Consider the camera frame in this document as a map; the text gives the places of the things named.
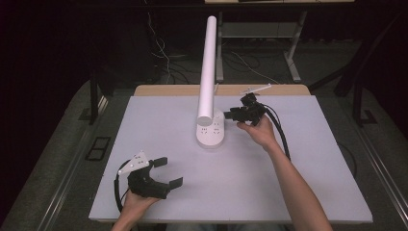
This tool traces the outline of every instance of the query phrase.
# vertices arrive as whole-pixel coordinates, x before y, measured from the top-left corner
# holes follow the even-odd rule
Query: floor
[[[289,45],[285,39],[226,40],[222,84],[292,84],[282,55]],[[300,42],[293,59],[301,84],[310,86],[343,67],[359,46],[359,41],[351,40]],[[168,51],[167,56],[171,62],[167,68],[163,58],[162,76],[156,84],[199,83],[199,57],[175,48]],[[372,158],[379,157],[401,194],[407,195],[407,140],[367,90],[363,95],[363,109],[373,114],[376,123],[358,127],[350,116],[352,92],[347,97],[337,97],[333,93],[337,81],[312,94],[318,98],[344,159],[370,207],[373,223],[334,224],[333,227],[340,231],[407,230],[408,224],[401,219],[389,187],[385,187],[386,182],[379,176],[381,171]],[[109,223],[89,220],[88,215],[133,91],[122,86],[114,95],[102,97],[100,116],[89,125],[89,83],[78,89],[1,230],[111,229]],[[98,162],[85,160],[98,137],[111,138],[106,155]],[[144,225],[140,230],[154,228]]]

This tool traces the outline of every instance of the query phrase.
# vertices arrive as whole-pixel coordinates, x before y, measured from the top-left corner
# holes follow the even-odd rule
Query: white cylinder
[[[216,45],[217,19],[214,16],[209,16],[201,69],[200,97],[198,99],[197,124],[200,126],[210,126],[213,123]]]

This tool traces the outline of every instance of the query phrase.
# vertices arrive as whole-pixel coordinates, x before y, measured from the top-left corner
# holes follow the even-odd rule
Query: black cable
[[[120,168],[117,170],[116,174],[116,179],[114,180],[114,190],[115,190],[115,201],[116,201],[116,206],[119,212],[122,212],[123,205],[122,205],[122,199],[120,198],[120,193],[119,193],[119,171],[128,164],[130,160],[127,160],[125,163],[123,163]]]
[[[291,160],[291,154],[289,153],[288,143],[286,141],[286,137],[285,137],[285,134],[283,133],[282,127],[280,126],[280,122],[278,122],[276,120],[276,118],[273,116],[273,114],[270,112],[269,109],[266,108],[266,110],[267,110],[268,116],[270,117],[270,119],[272,119],[273,124],[275,125],[276,129],[278,130],[278,133],[279,133],[279,135],[281,137],[281,140],[282,140],[283,148],[285,150],[285,154],[288,157],[288,159]]]
[[[173,65],[179,66],[179,67],[182,68],[184,71],[189,72],[189,73],[195,73],[195,74],[200,74],[200,73],[201,73],[201,71],[194,71],[194,70],[186,69],[186,68],[183,67],[182,65],[177,64],[175,61],[172,61],[172,60],[170,60],[170,63],[173,64]]]
[[[276,119],[277,119],[277,121],[278,121],[278,123],[279,123],[279,126],[281,126],[278,113],[276,113],[275,110],[273,110],[270,106],[268,106],[268,105],[266,105],[266,104],[261,104],[261,105],[264,106],[264,107],[267,107],[267,108],[269,108],[269,109],[271,109],[271,110],[273,111],[273,113],[276,115]]]
[[[125,197],[126,193],[129,192],[129,189],[126,190],[126,192],[122,195],[122,197],[120,198],[120,201],[123,201],[123,197]]]
[[[231,59],[230,57],[226,56],[225,54],[222,56],[222,59],[223,59],[224,63],[227,64],[231,69],[236,70],[238,72],[251,72],[252,71],[251,69],[258,68],[260,66],[259,60],[254,56],[252,56],[252,58],[254,58],[254,60],[256,61],[257,64],[250,65],[250,64],[247,63],[247,61],[243,62],[242,61],[243,59],[239,60],[239,61],[235,61],[235,60]],[[244,69],[237,69],[236,67],[232,66],[231,63],[234,63],[237,66],[242,66],[242,67],[244,67]]]
[[[180,72],[179,70],[174,69],[174,68],[169,68],[169,69],[172,70],[173,72],[176,72],[179,75],[181,75],[186,80],[187,84],[190,84],[190,81],[189,81],[189,79],[187,78],[187,76],[185,74],[183,74],[182,72]]]

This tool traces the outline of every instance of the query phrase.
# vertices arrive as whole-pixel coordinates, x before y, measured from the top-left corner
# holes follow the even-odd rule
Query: wire
[[[272,78],[270,78],[270,77],[267,77],[266,75],[263,75],[263,74],[257,72],[256,70],[252,69],[252,67],[249,66],[249,65],[246,63],[246,61],[245,61],[239,54],[237,54],[237,53],[235,53],[235,52],[231,52],[231,53],[234,54],[234,55],[236,55],[240,60],[242,60],[242,62],[246,65],[246,67],[248,67],[248,69],[250,69],[250,70],[251,70],[252,72],[254,72],[255,74],[257,74],[257,75],[259,75],[259,76],[262,76],[262,77],[265,77],[265,78],[267,78],[267,79],[273,81],[274,83],[280,85],[280,83],[277,82],[276,80],[274,80],[274,79],[272,79]]]
[[[272,122],[275,124],[275,127],[276,127],[276,129],[278,130],[278,133],[279,133],[279,135],[280,135],[280,137],[281,137],[281,140],[282,140],[283,148],[284,148],[284,150],[285,150],[286,157],[288,157],[288,159],[290,160],[290,159],[291,159],[291,154],[289,153],[288,143],[287,143],[287,141],[286,141],[286,137],[285,137],[285,134],[283,133],[282,127],[281,127],[281,125],[280,125],[280,122],[278,122],[278,121],[276,120],[276,118],[273,116],[273,114],[272,114],[272,113],[270,112],[270,110],[268,110],[268,109],[267,109],[267,114],[268,114],[268,116],[270,117],[270,119],[272,119]]]
[[[253,58],[253,60],[256,62],[256,64],[250,65],[250,64],[248,63],[248,61],[242,62],[242,57],[243,57],[243,56]],[[241,66],[245,67],[245,69],[247,69],[248,66],[251,67],[252,69],[253,69],[253,68],[258,68],[259,66],[261,66],[261,62],[259,62],[258,58],[256,58],[255,56],[239,55],[238,58],[240,59],[239,61],[234,61],[234,60],[232,60],[232,59],[229,59],[229,60],[230,60],[232,63],[234,63],[234,64],[241,65]]]
[[[179,66],[180,68],[182,68],[184,71],[189,72],[189,73],[196,73],[196,74],[201,73],[200,71],[194,71],[194,70],[189,70],[189,69],[186,69],[186,68],[185,68],[185,67],[183,67],[182,65],[177,64],[177,63],[175,63],[175,62],[171,62],[171,64],[173,64],[173,65],[177,65],[177,66]]]
[[[147,13],[147,16],[148,16],[147,24],[148,24],[150,30],[151,30],[152,33],[153,33],[154,40],[156,41],[156,44],[157,44],[157,46],[159,47],[160,52],[161,52],[161,53],[163,54],[163,56],[167,59],[167,63],[166,63],[166,67],[167,67],[167,80],[166,80],[166,84],[168,84],[168,79],[170,78],[170,70],[169,70],[170,58],[169,58],[169,57],[166,55],[166,53],[165,53],[166,44],[165,44],[165,42],[164,42],[161,38],[159,38],[159,39],[162,41],[163,46],[159,44],[159,41],[158,41],[158,37],[157,37],[157,35],[156,35],[156,32],[154,31],[154,29],[153,29],[153,27],[152,27],[152,18],[151,18],[150,12]]]
[[[230,63],[235,63],[235,64],[242,65],[242,66],[244,66],[244,65],[241,64],[241,63],[237,63],[237,62],[231,60],[228,56],[223,55],[222,57],[223,57],[223,59],[222,59],[223,62],[224,62],[225,64],[227,64],[227,65],[228,65],[231,69],[233,69],[233,70],[236,70],[236,71],[238,71],[238,72],[250,72],[250,71],[251,71],[251,70],[248,69],[248,68],[246,68],[246,69],[237,69],[237,68],[233,67]]]
[[[255,48],[253,48],[252,50],[247,51],[247,52],[245,52],[245,53],[243,53],[243,54],[240,54],[241,57],[251,57],[251,58],[253,58],[253,60],[256,62],[255,65],[249,65],[248,62],[246,62],[246,64],[242,64],[242,62],[237,62],[237,61],[235,61],[235,60],[230,59],[230,58],[227,57],[227,56],[224,57],[224,60],[230,61],[230,62],[232,62],[232,63],[234,63],[234,64],[237,64],[237,65],[244,66],[244,67],[245,67],[245,70],[237,70],[236,68],[234,68],[233,66],[231,66],[230,64],[228,64],[231,68],[233,68],[233,69],[235,69],[235,70],[237,70],[237,71],[240,71],[240,72],[249,72],[250,70],[247,69],[247,66],[248,66],[248,65],[249,65],[251,68],[258,68],[258,67],[261,65],[261,62],[258,60],[257,57],[255,57],[255,56],[253,56],[253,55],[249,55],[249,54],[252,53],[253,51],[257,50],[258,47],[260,46],[260,44],[262,44],[262,43],[264,43],[264,41],[258,42],[258,44],[255,46]],[[227,52],[232,53],[232,51],[231,51],[230,48],[226,48],[226,49],[224,48],[224,49],[223,49],[223,54],[227,54]]]
[[[119,195],[119,174],[118,172],[124,167],[126,166],[126,164],[128,164],[130,162],[130,160],[127,160],[126,162],[124,162],[120,168],[117,170],[117,174],[116,174],[116,179],[114,180],[114,192],[115,192],[115,201],[116,201],[116,206],[117,209],[119,210],[119,212],[122,212],[123,209],[123,205],[122,205],[122,199],[120,198]]]
[[[120,201],[123,201],[123,197],[125,197],[126,193],[129,192],[129,189],[126,190],[126,192],[122,195],[122,197],[120,198]]]
[[[174,71],[174,72],[176,72],[176,73],[178,73],[179,75],[181,75],[186,81],[186,83],[187,84],[190,84],[190,81],[189,81],[189,79],[187,78],[187,76],[185,75],[185,74],[183,74],[182,72],[180,72],[179,70],[177,70],[177,69],[173,69],[173,68],[171,68],[170,70],[172,70],[172,71]]]
[[[268,105],[266,105],[266,104],[261,104],[261,105],[264,106],[264,107],[267,107],[267,108],[269,108],[269,109],[271,109],[271,110],[273,111],[273,113],[276,115],[276,119],[277,119],[277,121],[278,121],[278,123],[279,123],[279,126],[281,126],[279,116],[278,116],[278,114],[275,112],[275,110],[273,110],[270,106],[268,106]]]
[[[163,58],[164,58],[164,56],[157,55],[157,54],[155,54],[155,53],[153,53],[153,52],[150,52],[150,54],[152,54],[153,56],[156,56],[157,58],[160,58],[160,59],[163,59]]]
[[[176,84],[176,78],[174,77],[173,74],[170,74],[170,77],[173,79],[173,85],[175,85]]]

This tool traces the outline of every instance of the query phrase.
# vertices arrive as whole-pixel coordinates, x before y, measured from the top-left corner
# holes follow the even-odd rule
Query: table surface
[[[224,112],[240,106],[239,92],[248,87],[263,86],[218,86],[215,106]],[[268,155],[236,127],[235,121],[225,120],[226,135],[221,147],[203,149],[197,144],[198,91],[198,86],[136,89],[89,213],[90,219],[117,219],[115,174],[123,162],[143,150],[151,160],[168,157],[165,167],[151,170],[153,179],[166,183],[183,176],[184,184],[171,191],[166,200],[154,204],[141,222],[291,222]],[[257,93],[259,102],[270,105],[278,113],[293,164],[317,195],[329,220],[372,222],[370,209],[317,99],[301,85],[272,86]],[[126,177],[121,177],[121,193],[125,192],[126,183]]]

